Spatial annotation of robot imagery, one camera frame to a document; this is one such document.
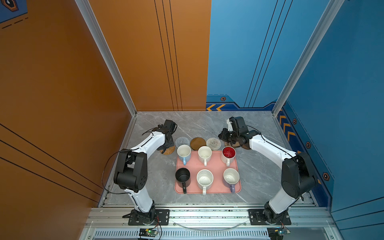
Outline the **paw print brown coaster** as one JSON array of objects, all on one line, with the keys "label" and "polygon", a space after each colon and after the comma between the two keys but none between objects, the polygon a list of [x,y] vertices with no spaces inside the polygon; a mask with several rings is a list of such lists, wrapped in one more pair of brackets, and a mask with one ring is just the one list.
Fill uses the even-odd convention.
[{"label": "paw print brown coaster", "polygon": [[224,142],[224,144],[226,147],[232,147],[232,148],[240,148],[241,147],[239,142],[235,142],[235,143]]}]

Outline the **grey round patterned coaster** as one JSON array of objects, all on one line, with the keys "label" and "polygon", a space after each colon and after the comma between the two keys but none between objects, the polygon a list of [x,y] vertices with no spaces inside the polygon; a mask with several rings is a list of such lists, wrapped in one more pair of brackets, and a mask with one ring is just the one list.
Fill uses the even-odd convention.
[{"label": "grey round patterned coaster", "polygon": [[179,148],[182,145],[190,145],[190,140],[187,137],[179,137],[175,140],[176,148]]}]

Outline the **black mug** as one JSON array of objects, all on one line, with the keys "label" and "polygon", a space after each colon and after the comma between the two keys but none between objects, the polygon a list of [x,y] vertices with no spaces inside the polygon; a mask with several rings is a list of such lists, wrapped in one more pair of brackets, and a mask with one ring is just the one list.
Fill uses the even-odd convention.
[{"label": "black mug", "polygon": [[187,168],[180,168],[175,174],[176,182],[182,188],[183,194],[187,194],[187,188],[191,184],[191,173]]}]

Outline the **white mug blue handle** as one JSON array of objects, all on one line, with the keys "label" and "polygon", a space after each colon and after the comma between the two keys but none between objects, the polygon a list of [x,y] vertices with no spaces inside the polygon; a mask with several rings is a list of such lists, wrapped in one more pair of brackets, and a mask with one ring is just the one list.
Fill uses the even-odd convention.
[{"label": "white mug blue handle", "polygon": [[192,149],[188,145],[181,145],[177,149],[179,159],[183,162],[184,166],[187,165],[191,159]]}]

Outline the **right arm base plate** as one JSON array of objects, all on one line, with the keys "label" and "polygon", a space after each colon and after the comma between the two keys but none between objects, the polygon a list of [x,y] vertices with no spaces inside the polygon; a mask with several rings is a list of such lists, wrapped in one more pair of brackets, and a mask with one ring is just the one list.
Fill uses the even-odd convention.
[{"label": "right arm base plate", "polygon": [[251,225],[285,225],[289,226],[292,224],[288,210],[276,215],[272,212],[270,219],[264,214],[264,209],[249,209],[249,220]]}]

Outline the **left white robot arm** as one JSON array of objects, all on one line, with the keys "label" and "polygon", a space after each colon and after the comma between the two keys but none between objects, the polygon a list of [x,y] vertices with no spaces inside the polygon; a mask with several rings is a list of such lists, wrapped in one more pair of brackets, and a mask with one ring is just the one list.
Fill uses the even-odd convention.
[{"label": "left white robot arm", "polygon": [[146,188],[148,180],[148,159],[158,150],[163,153],[174,146],[173,133],[177,124],[172,120],[147,131],[150,135],[131,149],[122,149],[117,154],[117,165],[114,173],[114,184],[128,194],[134,209],[129,218],[134,223],[150,225],[155,221],[155,202]]}]

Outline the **white mug purple handle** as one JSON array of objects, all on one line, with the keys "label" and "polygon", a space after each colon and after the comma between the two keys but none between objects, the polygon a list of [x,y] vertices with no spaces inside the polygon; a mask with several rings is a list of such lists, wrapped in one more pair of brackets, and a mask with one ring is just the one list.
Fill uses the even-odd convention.
[{"label": "white mug purple handle", "polygon": [[233,168],[227,168],[223,173],[223,183],[232,194],[236,192],[236,184],[240,181],[240,174]]}]

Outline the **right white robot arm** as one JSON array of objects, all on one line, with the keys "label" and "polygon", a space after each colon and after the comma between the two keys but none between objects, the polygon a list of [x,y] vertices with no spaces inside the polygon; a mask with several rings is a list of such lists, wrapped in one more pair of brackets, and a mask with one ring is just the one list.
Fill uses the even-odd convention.
[{"label": "right white robot arm", "polygon": [[264,221],[268,224],[282,223],[287,218],[289,207],[318,183],[311,157],[306,153],[298,154],[269,141],[255,128],[250,131],[242,117],[231,117],[227,119],[227,124],[228,127],[218,135],[219,139],[231,144],[247,145],[282,170],[281,188],[265,204],[262,214]]}]

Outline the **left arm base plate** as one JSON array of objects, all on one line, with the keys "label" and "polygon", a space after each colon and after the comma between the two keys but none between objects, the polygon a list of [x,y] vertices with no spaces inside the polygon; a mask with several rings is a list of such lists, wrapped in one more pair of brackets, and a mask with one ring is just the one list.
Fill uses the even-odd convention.
[{"label": "left arm base plate", "polygon": [[130,213],[128,225],[129,226],[152,226],[160,223],[161,226],[167,226],[170,219],[169,209],[155,209],[154,212],[140,213],[132,210]]}]

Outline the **woven orange round coaster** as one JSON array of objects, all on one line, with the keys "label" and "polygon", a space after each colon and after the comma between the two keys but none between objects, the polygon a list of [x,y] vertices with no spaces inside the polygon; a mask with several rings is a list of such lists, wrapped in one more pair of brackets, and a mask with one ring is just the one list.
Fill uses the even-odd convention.
[{"label": "woven orange round coaster", "polygon": [[167,148],[166,150],[161,150],[161,154],[163,155],[170,155],[175,151],[176,147],[172,146],[170,148]]}]

